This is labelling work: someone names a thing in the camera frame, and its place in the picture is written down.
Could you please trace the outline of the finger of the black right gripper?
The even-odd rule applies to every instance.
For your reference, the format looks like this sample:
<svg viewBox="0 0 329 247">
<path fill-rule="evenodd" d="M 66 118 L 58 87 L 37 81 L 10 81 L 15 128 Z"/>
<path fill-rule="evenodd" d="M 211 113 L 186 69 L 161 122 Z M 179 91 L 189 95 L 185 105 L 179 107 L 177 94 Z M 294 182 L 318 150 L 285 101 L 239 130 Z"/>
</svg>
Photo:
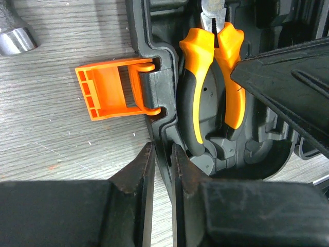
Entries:
<svg viewBox="0 0 329 247">
<path fill-rule="evenodd" d="M 328 156 L 328 38 L 243 60 L 231 79 Z"/>
</svg>

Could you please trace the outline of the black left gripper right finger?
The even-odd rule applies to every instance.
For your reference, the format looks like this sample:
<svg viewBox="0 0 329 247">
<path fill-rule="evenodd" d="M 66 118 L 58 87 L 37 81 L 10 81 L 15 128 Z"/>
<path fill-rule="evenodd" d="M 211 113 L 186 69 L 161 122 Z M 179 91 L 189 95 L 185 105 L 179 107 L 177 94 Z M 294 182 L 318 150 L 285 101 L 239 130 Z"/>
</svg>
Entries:
<svg viewBox="0 0 329 247">
<path fill-rule="evenodd" d="M 174 246 L 328 246 L 328 198 L 306 183 L 213 179 L 172 147 Z"/>
</svg>

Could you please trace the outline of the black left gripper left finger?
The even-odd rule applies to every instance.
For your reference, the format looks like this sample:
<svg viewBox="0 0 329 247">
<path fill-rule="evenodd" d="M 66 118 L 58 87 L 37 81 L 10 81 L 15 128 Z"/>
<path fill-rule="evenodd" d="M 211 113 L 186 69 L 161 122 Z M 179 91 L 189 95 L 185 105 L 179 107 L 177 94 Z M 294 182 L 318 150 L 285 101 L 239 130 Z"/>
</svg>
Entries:
<svg viewBox="0 0 329 247">
<path fill-rule="evenodd" d="M 150 246 L 155 147 L 107 180 L 1 183 L 1 246 Z"/>
</svg>

